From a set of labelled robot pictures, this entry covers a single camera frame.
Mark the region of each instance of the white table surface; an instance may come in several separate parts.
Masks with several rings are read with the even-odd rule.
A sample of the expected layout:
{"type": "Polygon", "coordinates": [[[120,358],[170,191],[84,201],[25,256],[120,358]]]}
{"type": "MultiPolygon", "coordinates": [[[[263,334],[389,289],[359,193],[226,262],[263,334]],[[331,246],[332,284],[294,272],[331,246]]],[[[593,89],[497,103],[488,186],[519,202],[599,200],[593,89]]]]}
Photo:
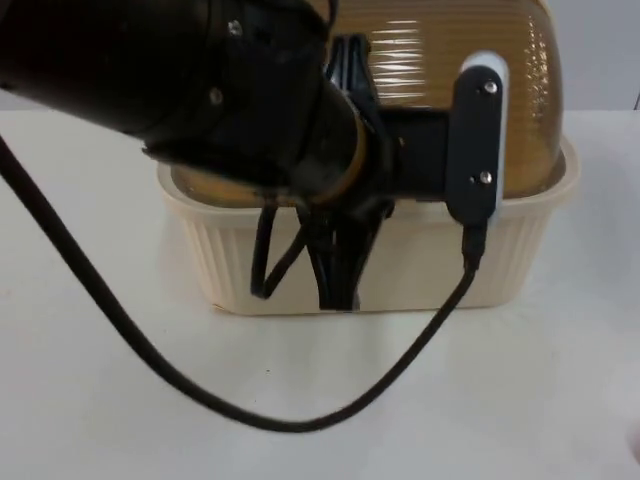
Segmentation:
{"type": "MultiPolygon", "coordinates": [[[[134,141],[49,112],[0,113],[0,132],[151,339],[240,405],[333,410],[427,322],[214,312],[134,141]]],[[[581,191],[521,296],[456,312],[380,401],[302,437],[232,424],[158,380],[0,185],[0,478],[637,480],[640,114],[570,113],[566,134],[581,191]]]]}

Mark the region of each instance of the black mounting bracket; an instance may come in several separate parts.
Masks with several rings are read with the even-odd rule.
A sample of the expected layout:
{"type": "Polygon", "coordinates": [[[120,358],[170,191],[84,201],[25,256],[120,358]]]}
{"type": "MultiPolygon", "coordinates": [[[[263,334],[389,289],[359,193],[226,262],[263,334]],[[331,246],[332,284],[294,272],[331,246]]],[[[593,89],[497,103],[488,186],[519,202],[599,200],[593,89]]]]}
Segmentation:
{"type": "Polygon", "coordinates": [[[339,205],[298,207],[300,231],[266,278],[277,207],[264,208],[256,236],[252,293],[269,298],[306,248],[320,309],[359,309],[358,284],[395,201],[444,201],[465,227],[485,225],[502,198],[508,71],[483,52],[462,66],[450,110],[380,105],[364,35],[334,39],[325,76],[369,129],[366,168],[339,205]]]}

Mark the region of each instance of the container rim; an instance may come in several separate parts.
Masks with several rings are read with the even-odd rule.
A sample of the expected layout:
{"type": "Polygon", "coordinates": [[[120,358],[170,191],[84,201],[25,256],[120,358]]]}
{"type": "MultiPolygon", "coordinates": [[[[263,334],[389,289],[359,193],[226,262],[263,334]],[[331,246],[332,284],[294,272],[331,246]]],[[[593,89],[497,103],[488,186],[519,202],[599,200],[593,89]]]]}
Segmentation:
{"type": "MultiPolygon", "coordinates": [[[[524,216],[546,215],[554,208],[570,199],[581,177],[581,165],[578,154],[571,142],[563,137],[561,141],[564,172],[562,177],[548,190],[522,198],[506,199],[502,203],[499,218],[518,218],[524,216]]],[[[157,179],[169,208],[181,217],[191,219],[206,218],[221,226],[255,226],[260,208],[224,208],[198,202],[185,195],[175,184],[171,166],[158,164],[157,179]]],[[[283,207],[279,217],[290,219],[297,224],[295,209],[283,207]]],[[[453,223],[444,202],[418,203],[399,202],[393,217],[389,221],[413,220],[427,223],[453,223]]]]}

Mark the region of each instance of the cable connector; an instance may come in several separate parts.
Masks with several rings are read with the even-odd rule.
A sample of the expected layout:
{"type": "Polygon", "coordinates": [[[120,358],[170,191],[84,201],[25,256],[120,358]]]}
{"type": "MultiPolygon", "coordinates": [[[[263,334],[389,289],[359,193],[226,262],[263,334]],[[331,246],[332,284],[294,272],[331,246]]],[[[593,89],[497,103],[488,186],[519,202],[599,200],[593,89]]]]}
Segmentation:
{"type": "Polygon", "coordinates": [[[466,226],[462,233],[462,256],[464,269],[477,272],[487,246],[487,230],[485,223],[481,226],[466,226]]]}

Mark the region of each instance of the black cylindrical motor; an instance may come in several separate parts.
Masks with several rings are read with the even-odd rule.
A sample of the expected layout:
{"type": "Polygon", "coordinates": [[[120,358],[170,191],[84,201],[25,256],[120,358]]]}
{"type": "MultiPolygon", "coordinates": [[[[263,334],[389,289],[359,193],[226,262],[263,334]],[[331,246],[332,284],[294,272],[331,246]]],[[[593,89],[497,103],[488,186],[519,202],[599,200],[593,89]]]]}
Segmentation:
{"type": "Polygon", "coordinates": [[[212,15],[209,0],[2,3],[2,88],[133,135],[179,103],[212,15]]]}
{"type": "Polygon", "coordinates": [[[327,198],[359,141],[323,75],[328,35],[304,0],[0,0],[0,88],[158,160],[327,198]]]}

